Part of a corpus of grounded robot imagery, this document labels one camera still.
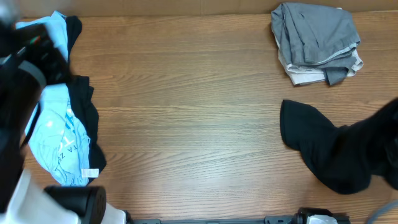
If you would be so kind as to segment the black t-shirt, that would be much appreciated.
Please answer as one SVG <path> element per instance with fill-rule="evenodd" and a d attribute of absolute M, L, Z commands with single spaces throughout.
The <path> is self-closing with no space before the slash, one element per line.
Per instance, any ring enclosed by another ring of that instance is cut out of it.
<path fill-rule="evenodd" d="M 368 188 L 372 175 L 397 188 L 397 100 L 340 127 L 310 105 L 283 100 L 280 133 L 317 179 L 339 194 Z"/>

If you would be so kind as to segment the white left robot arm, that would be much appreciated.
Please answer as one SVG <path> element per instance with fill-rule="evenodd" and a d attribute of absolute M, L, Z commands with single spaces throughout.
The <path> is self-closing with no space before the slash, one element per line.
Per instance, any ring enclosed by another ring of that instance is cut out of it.
<path fill-rule="evenodd" d="M 81 22 L 19 16 L 1 2 L 1 222 L 131 223 L 90 184 L 106 161 L 93 89 L 69 65 Z"/>

